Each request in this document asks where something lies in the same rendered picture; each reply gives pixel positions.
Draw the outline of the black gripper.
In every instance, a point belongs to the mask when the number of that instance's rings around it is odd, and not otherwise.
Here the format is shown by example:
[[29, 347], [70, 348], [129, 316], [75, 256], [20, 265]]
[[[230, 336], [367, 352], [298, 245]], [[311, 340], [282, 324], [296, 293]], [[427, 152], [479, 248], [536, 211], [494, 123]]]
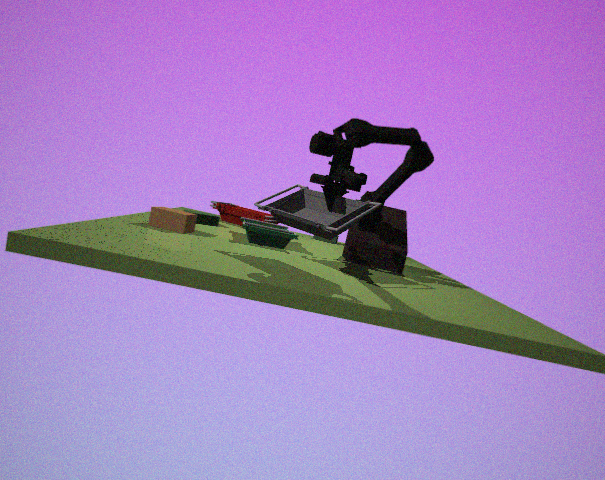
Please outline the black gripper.
[[329, 211], [332, 210], [336, 196], [342, 197], [346, 193], [349, 193], [349, 191], [346, 191], [346, 190], [352, 190], [352, 191], [356, 191], [356, 192], [360, 192], [360, 190], [361, 190], [361, 187], [360, 187], [360, 189], [355, 188], [355, 187], [354, 188], [350, 187], [343, 180], [343, 178], [342, 178], [342, 181], [337, 180], [337, 176], [338, 176], [341, 168], [344, 167], [344, 165], [348, 165], [347, 169], [351, 169], [350, 164], [351, 164], [351, 162], [349, 162], [349, 161], [332, 158], [332, 162], [329, 161], [329, 163], [328, 163], [328, 165], [331, 165], [329, 175], [325, 176], [325, 175], [313, 173], [310, 177], [311, 183], [324, 185], [321, 187], [323, 189], [326, 204], [327, 204], [327, 209]]

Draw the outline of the green plastic tray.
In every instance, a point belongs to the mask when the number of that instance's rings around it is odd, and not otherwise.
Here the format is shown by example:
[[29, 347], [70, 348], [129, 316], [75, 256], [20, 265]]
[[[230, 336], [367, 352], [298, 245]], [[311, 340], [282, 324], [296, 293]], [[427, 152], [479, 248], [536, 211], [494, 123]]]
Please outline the green plastic tray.
[[[240, 218], [240, 220], [241, 220], [241, 218]], [[287, 228], [248, 221], [245, 219], [244, 220], [242, 219], [241, 221], [289, 231]], [[298, 235], [295, 235], [295, 234], [289, 234], [289, 233], [284, 233], [284, 232], [280, 232], [280, 231], [255, 227], [255, 226], [251, 226], [251, 225], [247, 225], [247, 224], [243, 224], [242, 228], [246, 229], [246, 234], [247, 234], [249, 243], [284, 249], [287, 246], [287, 244], [290, 242], [290, 240], [293, 240], [293, 239], [298, 240], [298, 238], [297, 238]]]

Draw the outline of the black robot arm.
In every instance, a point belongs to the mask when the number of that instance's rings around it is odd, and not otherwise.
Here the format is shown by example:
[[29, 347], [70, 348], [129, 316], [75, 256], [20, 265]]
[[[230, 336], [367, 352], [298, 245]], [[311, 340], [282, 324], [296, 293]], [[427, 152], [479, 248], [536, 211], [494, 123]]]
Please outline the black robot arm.
[[[346, 140], [343, 140], [342, 133]], [[333, 130], [333, 135], [319, 131], [312, 136], [310, 153], [332, 157], [351, 162], [354, 148], [366, 147], [370, 144], [387, 144], [410, 146], [403, 163], [381, 184], [376, 191], [366, 191], [361, 196], [362, 202], [376, 202], [382, 205], [360, 218], [360, 231], [375, 232], [375, 226], [383, 219], [381, 210], [385, 201], [413, 174], [422, 172], [434, 162], [434, 155], [426, 141], [415, 127], [402, 128], [373, 125], [366, 120], [350, 118], [350, 121]], [[337, 180], [343, 180], [352, 188], [366, 185], [367, 175], [355, 173], [354, 168], [341, 168]], [[339, 178], [339, 179], [338, 179]], [[375, 230], [375, 231], [374, 231]]]

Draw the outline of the brown rectangular block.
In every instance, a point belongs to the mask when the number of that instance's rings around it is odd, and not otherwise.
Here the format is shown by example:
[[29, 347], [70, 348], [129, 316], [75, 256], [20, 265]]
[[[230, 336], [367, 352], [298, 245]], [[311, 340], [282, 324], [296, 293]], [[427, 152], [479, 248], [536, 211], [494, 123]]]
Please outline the brown rectangular block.
[[179, 232], [195, 232], [198, 215], [167, 207], [151, 207], [148, 225]]

